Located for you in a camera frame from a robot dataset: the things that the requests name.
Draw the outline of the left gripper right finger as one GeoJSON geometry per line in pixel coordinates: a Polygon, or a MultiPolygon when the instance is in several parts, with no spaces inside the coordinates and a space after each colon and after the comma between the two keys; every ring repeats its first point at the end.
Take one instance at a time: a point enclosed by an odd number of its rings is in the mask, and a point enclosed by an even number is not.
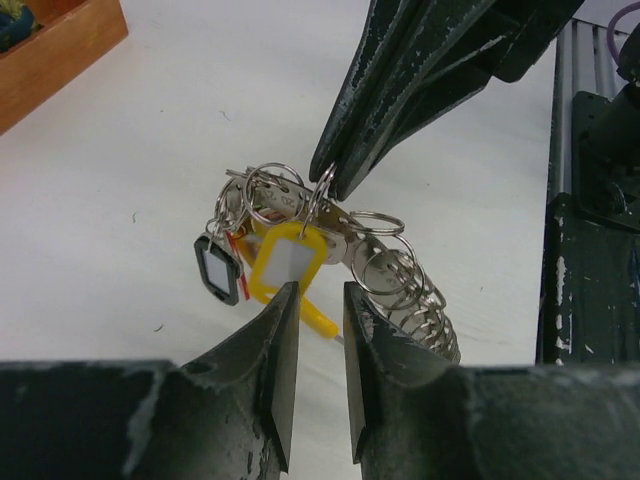
{"type": "Polygon", "coordinates": [[[635,364],[462,367],[348,282],[352,457],[366,479],[635,479],[635,364]]]}

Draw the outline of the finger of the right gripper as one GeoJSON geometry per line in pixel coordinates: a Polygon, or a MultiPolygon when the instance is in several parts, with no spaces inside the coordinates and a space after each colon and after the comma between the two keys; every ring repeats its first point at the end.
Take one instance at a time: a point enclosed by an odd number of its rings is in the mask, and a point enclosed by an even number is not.
{"type": "Polygon", "coordinates": [[[375,90],[422,1],[372,1],[341,89],[312,156],[309,179],[334,164],[343,169],[376,102],[375,90]]]}
{"type": "Polygon", "coordinates": [[[482,91],[519,81],[579,1],[422,1],[375,90],[333,198],[343,201],[399,143],[482,91]]]}

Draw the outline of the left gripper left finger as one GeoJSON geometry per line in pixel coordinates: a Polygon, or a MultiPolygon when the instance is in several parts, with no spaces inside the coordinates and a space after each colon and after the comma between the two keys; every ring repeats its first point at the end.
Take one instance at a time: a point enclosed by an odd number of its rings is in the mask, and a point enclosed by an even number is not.
{"type": "Polygon", "coordinates": [[[1,366],[5,479],[277,479],[290,465],[300,289],[194,360],[1,366]]]}

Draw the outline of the yellow tag key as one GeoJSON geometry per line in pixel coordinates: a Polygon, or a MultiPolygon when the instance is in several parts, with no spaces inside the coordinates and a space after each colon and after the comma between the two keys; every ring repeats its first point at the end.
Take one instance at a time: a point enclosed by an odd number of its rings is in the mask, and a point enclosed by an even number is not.
{"type": "Polygon", "coordinates": [[[254,208],[255,181],[276,186],[283,181],[282,177],[270,174],[270,168],[288,172],[298,187],[304,186],[294,169],[277,162],[261,164],[246,177],[242,190],[245,209],[252,219],[268,227],[248,281],[249,293],[262,303],[269,302],[288,282],[296,282],[299,290],[305,292],[328,256],[326,241],[311,225],[323,200],[324,187],[317,186],[310,195],[299,194],[294,201],[295,215],[290,219],[277,222],[254,208]]]}

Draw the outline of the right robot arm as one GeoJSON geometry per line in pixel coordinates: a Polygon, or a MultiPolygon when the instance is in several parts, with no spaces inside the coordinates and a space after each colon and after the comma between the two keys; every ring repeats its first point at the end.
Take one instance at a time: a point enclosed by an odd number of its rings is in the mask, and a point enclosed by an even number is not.
{"type": "Polygon", "coordinates": [[[310,165],[346,199],[394,148],[556,49],[536,359],[639,358],[639,5],[373,1],[310,165]]]}

